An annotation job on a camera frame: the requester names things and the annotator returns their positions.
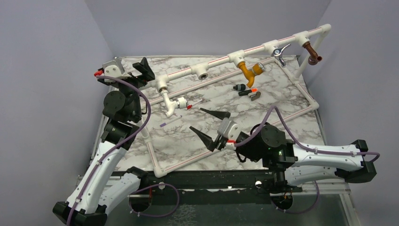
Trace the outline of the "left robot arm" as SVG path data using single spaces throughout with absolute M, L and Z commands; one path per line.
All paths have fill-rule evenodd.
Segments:
M 110 212 L 129 194 L 143 193 L 148 187 L 147 173 L 137 167 L 129 168 L 119 182 L 106 187 L 117 164 L 146 125 L 140 88 L 154 80 L 155 74 L 145 57 L 133 68 L 138 75 L 125 72 L 121 61 L 114 59 L 95 73 L 100 83 L 115 90 L 104 98 L 102 114 L 108 120 L 88 170 L 67 200 L 53 207 L 53 213 L 67 226 L 103 226 Z

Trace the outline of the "white faucet chrome knob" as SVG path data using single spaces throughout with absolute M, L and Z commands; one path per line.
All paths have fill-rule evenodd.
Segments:
M 185 109 L 188 106 L 188 101 L 184 97 L 179 97 L 177 100 L 172 101 L 168 96 L 169 92 L 166 88 L 161 89 L 160 94 L 167 109 L 165 113 L 167 118 L 170 118 L 176 109 Z

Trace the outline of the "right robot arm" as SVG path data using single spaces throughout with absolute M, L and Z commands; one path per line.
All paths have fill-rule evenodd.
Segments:
M 342 146 L 299 142 L 276 106 L 268 110 L 262 122 L 249 134 L 230 119 L 229 112 L 202 111 L 222 121 L 216 139 L 190 127 L 205 147 L 211 152 L 233 150 L 241 162 L 261 161 L 263 167 L 276 174 L 271 179 L 276 191 L 282 192 L 289 186 L 309 181 L 335 178 L 346 183 L 367 183 L 377 175 L 374 162 L 380 154 L 369 152 L 365 140 L 358 139 Z

